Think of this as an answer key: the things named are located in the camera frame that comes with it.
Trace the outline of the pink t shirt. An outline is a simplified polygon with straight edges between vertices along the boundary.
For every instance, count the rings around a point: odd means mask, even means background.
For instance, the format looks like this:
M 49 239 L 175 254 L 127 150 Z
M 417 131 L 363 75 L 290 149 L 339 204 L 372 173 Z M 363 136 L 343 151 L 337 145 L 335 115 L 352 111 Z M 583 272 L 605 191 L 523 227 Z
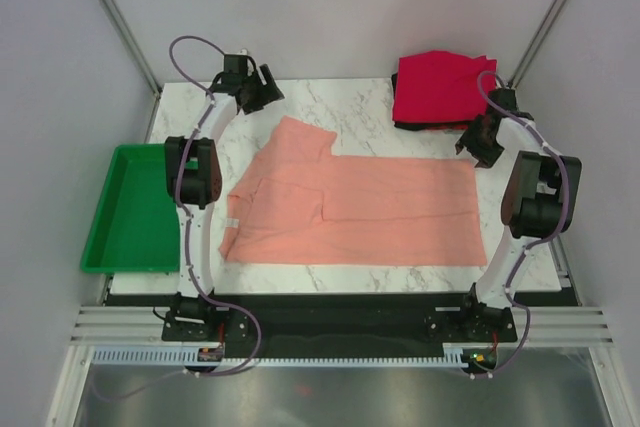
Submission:
M 227 197 L 232 263 L 486 263 L 464 160 L 335 155 L 334 132 L 283 118 Z

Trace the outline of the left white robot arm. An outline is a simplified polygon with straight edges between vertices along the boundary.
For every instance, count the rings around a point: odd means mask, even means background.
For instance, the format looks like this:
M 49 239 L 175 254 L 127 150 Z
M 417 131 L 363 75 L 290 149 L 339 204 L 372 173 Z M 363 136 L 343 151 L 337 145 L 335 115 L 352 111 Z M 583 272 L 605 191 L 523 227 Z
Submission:
M 177 294 L 167 323 L 182 323 L 198 340 L 219 329 L 219 316 L 205 297 L 214 290 L 210 270 L 211 220 L 223 179 L 217 143 L 239 115 L 284 98 L 269 67 L 246 51 L 223 56 L 222 71 L 204 89 L 204 104 L 188 135 L 164 142 L 166 186 L 176 205 L 180 231 Z

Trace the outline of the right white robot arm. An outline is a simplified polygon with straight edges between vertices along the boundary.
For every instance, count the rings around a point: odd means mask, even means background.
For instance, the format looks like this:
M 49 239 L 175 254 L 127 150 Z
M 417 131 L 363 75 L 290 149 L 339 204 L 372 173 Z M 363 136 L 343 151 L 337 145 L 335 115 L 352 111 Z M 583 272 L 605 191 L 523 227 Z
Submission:
M 503 235 L 457 318 L 460 333 L 473 341 L 494 326 L 507 328 L 527 257 L 571 225 L 582 172 L 578 158 L 551 147 L 533 118 L 518 109 L 514 90 L 496 88 L 485 99 L 485 113 L 472 121 L 456 151 L 467 151 L 480 168 L 493 167 L 505 153 L 514 164 L 500 206 Z

